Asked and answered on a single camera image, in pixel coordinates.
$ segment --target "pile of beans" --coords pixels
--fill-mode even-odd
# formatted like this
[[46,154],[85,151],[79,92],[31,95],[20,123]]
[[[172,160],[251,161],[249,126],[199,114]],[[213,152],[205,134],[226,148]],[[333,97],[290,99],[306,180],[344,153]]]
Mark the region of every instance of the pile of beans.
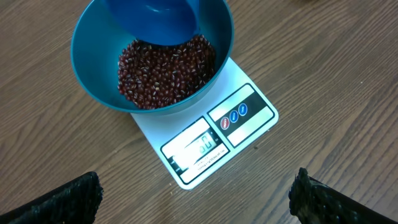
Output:
[[216,52],[203,35],[177,47],[154,47],[134,40],[122,53],[118,89],[140,109],[179,102],[215,74]]

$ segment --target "white scale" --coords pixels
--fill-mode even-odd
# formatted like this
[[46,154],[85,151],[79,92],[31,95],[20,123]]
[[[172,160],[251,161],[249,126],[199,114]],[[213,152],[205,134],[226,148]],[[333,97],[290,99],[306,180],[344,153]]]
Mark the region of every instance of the white scale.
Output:
[[228,59],[209,92],[174,114],[132,114],[181,188],[190,190],[263,135],[278,111]]

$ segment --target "brown tabletop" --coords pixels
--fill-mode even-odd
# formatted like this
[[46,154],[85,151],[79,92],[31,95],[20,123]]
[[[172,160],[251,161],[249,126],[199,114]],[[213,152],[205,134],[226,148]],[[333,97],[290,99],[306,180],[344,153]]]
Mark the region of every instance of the brown tabletop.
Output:
[[230,0],[232,58],[279,122],[192,191],[70,64],[90,0],[0,2],[0,213],[94,170],[98,223],[297,223],[299,167],[398,220],[398,1]]

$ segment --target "teal bowl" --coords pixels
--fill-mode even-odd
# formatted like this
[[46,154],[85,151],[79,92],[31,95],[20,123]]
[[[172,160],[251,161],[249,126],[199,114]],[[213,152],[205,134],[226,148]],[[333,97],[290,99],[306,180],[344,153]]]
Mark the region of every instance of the teal bowl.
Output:
[[233,18],[224,0],[200,0],[198,21],[200,34],[216,50],[216,74],[203,88],[176,104],[142,110],[119,94],[119,55],[135,37],[115,22],[102,0],[94,0],[87,6],[73,33],[71,60],[76,78],[95,100],[114,110],[153,115],[182,111],[208,93],[225,66],[233,46]]

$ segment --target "plastic scoop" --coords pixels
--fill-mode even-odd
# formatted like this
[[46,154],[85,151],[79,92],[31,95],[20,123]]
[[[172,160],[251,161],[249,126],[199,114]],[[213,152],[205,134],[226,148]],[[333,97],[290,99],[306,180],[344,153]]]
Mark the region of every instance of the plastic scoop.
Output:
[[118,24],[139,40],[178,45],[199,33],[199,0],[104,0]]

